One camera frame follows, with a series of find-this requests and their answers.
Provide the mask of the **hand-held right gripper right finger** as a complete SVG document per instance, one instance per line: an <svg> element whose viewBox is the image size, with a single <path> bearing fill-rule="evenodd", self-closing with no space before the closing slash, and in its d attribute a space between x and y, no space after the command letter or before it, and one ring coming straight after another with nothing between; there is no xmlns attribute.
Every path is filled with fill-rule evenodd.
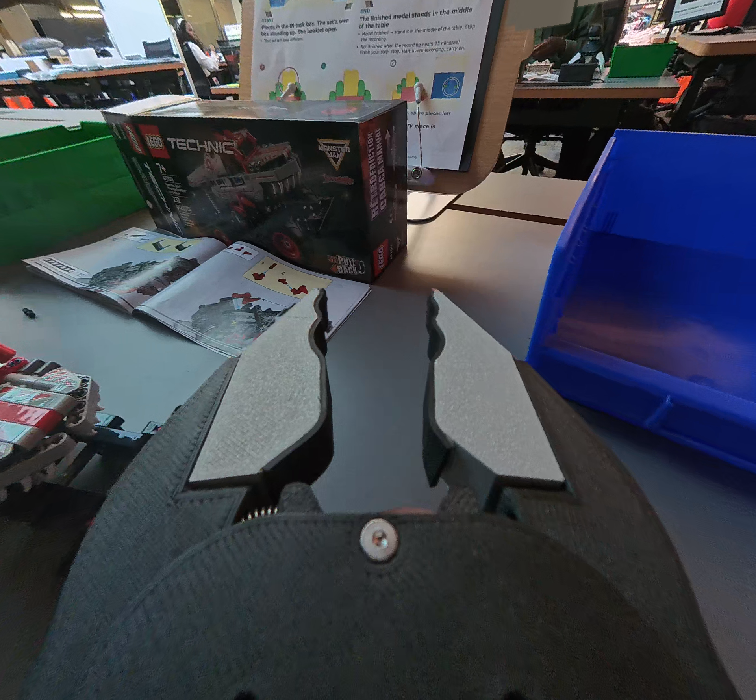
<svg viewBox="0 0 756 700"><path fill-rule="evenodd" d="M429 486L467 488L485 511L505 488L565 490L510 351L438 289L427 301L426 330L422 464Z"/></svg>

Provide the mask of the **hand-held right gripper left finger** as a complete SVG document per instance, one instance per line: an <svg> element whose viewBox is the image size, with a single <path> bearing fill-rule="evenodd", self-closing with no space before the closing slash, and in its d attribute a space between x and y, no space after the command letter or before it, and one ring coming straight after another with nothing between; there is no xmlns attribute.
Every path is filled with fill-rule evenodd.
<svg viewBox="0 0 756 700"><path fill-rule="evenodd" d="M190 487L312 485L334 456L324 289L238 358L188 477Z"/></svg>

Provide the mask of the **black lego set box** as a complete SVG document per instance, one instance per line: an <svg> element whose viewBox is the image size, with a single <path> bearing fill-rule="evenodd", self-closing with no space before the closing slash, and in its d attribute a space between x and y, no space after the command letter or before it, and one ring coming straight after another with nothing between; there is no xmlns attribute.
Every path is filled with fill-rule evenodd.
<svg viewBox="0 0 756 700"><path fill-rule="evenodd" d="M405 102L160 96L102 114L162 230L368 283L405 249Z"/></svg>

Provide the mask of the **partly built lego truck model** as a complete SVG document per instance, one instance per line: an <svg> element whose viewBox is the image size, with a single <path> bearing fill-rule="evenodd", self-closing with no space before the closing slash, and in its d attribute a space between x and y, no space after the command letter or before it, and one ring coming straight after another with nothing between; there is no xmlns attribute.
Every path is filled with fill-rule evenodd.
<svg viewBox="0 0 756 700"><path fill-rule="evenodd" d="M163 424L126 430L98 383L1 345L1 503L40 485L69 486L94 457L133 459Z"/></svg>

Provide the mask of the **open instruction booklet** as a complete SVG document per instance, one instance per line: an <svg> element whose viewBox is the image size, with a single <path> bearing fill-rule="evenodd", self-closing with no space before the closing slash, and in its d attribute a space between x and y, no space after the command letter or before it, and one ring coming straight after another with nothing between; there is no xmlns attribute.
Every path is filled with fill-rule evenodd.
<svg viewBox="0 0 756 700"><path fill-rule="evenodd" d="M225 356L238 356L289 308L320 291L329 335L370 292L364 283L303 270L243 241L225 246L137 227L23 262L42 277L150 317Z"/></svg>

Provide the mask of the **blue plastic bin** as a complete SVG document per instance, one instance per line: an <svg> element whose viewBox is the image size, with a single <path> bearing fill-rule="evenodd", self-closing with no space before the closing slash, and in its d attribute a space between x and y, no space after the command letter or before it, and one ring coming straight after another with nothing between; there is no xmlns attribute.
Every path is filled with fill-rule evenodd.
<svg viewBox="0 0 756 700"><path fill-rule="evenodd" d="M755 138L617 130L527 362L563 397L755 470Z"/></svg>

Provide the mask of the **green plastic bin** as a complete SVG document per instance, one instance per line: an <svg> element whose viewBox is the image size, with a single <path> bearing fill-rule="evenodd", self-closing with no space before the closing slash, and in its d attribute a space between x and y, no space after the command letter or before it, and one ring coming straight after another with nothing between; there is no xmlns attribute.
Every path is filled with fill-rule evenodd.
<svg viewBox="0 0 756 700"><path fill-rule="evenodd" d="M144 207L105 122L2 136L2 266L38 256Z"/></svg>

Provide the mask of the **instruction poster board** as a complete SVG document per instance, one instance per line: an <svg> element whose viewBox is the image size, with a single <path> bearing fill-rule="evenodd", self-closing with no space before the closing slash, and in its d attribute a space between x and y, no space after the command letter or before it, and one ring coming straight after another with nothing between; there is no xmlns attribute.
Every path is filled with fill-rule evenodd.
<svg viewBox="0 0 756 700"><path fill-rule="evenodd" d="M408 167L411 192L439 195L461 194L479 185L494 169L501 153L506 121L513 100L522 52L532 32L506 25L510 0L494 0L473 100L466 129L461 169Z"/></svg>

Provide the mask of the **long background desk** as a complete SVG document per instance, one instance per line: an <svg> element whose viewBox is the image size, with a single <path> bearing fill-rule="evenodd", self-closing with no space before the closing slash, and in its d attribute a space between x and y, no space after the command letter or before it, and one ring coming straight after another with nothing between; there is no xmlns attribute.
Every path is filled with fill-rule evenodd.
<svg viewBox="0 0 756 700"><path fill-rule="evenodd" d="M518 156L499 154L493 168L559 179L587 180L618 128L652 113L658 100L674 98L673 77L593 81L591 84L515 85L505 132L524 142Z"/></svg>

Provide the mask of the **cluttered background desk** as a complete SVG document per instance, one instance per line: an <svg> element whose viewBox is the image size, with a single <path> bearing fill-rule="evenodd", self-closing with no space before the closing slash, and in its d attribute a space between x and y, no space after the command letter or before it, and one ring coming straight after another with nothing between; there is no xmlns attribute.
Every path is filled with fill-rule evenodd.
<svg viewBox="0 0 756 700"><path fill-rule="evenodd" d="M178 61L97 69L62 65L48 71L2 72L1 109L107 109L156 96L193 95Z"/></svg>

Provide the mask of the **small green bin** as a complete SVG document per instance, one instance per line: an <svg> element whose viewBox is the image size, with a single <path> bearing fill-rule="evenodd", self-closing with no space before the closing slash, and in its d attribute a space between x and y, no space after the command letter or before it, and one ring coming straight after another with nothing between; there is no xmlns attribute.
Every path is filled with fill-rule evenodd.
<svg viewBox="0 0 756 700"><path fill-rule="evenodd" d="M607 80L658 78L666 71L678 48L670 41L647 45L616 45L611 54Z"/></svg>

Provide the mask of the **printed instruction poster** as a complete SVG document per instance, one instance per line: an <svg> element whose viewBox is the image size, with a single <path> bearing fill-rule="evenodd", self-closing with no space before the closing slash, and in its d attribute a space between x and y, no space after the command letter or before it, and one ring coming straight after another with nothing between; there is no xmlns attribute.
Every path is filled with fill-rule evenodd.
<svg viewBox="0 0 756 700"><path fill-rule="evenodd" d="M408 166L461 169L494 0L254 0L250 95L408 104Z"/></svg>

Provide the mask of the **whiteboard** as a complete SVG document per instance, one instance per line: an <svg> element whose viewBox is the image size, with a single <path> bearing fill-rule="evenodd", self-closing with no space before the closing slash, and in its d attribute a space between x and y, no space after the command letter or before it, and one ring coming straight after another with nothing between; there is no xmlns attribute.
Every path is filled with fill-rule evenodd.
<svg viewBox="0 0 756 700"><path fill-rule="evenodd" d="M161 0L94 0L109 39L127 61L180 59Z"/></svg>

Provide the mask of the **wooden edged background desk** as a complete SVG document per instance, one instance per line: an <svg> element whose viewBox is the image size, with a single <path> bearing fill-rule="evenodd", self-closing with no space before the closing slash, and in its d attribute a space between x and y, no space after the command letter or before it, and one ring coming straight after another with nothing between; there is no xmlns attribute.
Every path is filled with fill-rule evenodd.
<svg viewBox="0 0 756 700"><path fill-rule="evenodd" d="M683 53L684 64L692 71L691 81L670 118L671 130L682 131L686 128L705 79L716 67L722 62L735 62L755 55L755 27L737 33L685 33L677 43L678 50Z"/></svg>

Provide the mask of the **red chair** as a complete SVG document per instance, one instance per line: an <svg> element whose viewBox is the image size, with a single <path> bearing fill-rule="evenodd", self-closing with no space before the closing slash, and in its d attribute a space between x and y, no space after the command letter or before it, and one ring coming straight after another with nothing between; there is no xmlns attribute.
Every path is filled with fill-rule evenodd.
<svg viewBox="0 0 756 700"><path fill-rule="evenodd" d="M707 30L741 28L754 25L755 0L729 0L723 15L709 18Z"/></svg>

